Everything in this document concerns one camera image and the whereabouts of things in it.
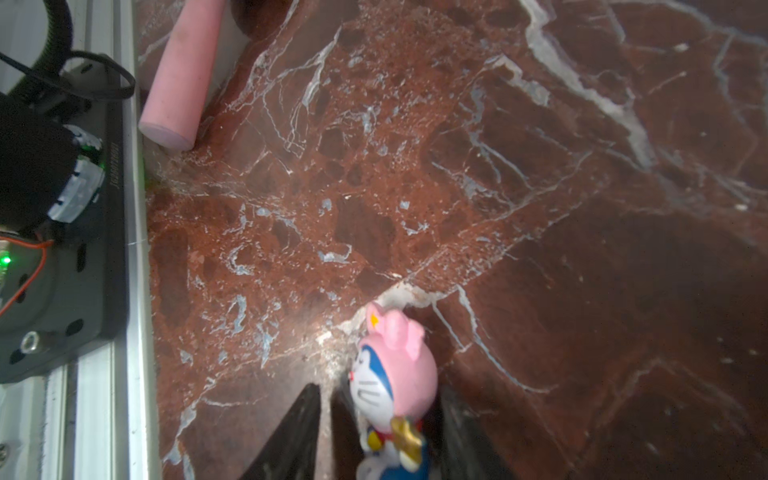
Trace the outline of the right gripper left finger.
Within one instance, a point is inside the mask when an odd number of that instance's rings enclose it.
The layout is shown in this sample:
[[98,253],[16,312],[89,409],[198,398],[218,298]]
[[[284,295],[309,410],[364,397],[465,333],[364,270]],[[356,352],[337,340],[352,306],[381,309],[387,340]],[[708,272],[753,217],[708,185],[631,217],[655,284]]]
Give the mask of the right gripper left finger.
[[315,474],[321,390],[307,384],[241,479],[308,479]]

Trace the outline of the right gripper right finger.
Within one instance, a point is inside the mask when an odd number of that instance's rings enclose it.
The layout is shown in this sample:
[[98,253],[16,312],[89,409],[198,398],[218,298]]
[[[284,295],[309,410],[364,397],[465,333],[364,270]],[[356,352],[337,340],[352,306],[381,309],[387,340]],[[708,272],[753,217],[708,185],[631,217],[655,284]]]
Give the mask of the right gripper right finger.
[[443,386],[439,396],[442,414],[441,478],[517,479],[458,393],[449,386]]

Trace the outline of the pink Doraemon figure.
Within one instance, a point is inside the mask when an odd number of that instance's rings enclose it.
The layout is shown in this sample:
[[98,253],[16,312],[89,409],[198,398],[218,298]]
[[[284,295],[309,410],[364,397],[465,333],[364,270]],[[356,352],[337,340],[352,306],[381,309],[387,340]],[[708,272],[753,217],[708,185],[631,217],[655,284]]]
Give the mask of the pink Doraemon figure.
[[437,396],[438,372],[425,329],[376,302],[366,306],[365,324],[349,372],[354,408],[367,422],[356,477],[426,479],[431,460],[423,419]]

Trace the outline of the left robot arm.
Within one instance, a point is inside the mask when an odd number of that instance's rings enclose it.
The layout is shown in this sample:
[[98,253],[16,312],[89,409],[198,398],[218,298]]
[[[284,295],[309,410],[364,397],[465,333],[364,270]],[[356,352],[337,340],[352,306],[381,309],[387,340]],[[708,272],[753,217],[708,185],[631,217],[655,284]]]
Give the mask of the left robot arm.
[[57,240],[124,222],[123,104],[135,78],[112,58],[76,50],[69,5],[46,1],[33,65],[2,55],[21,77],[1,95],[1,225]]

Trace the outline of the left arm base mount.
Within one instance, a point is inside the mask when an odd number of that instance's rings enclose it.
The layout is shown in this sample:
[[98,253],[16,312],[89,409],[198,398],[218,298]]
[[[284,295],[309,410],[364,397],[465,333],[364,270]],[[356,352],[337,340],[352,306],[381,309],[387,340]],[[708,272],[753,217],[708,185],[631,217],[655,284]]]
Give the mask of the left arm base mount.
[[45,374],[114,339],[127,322],[122,229],[62,240],[1,225],[1,380]]

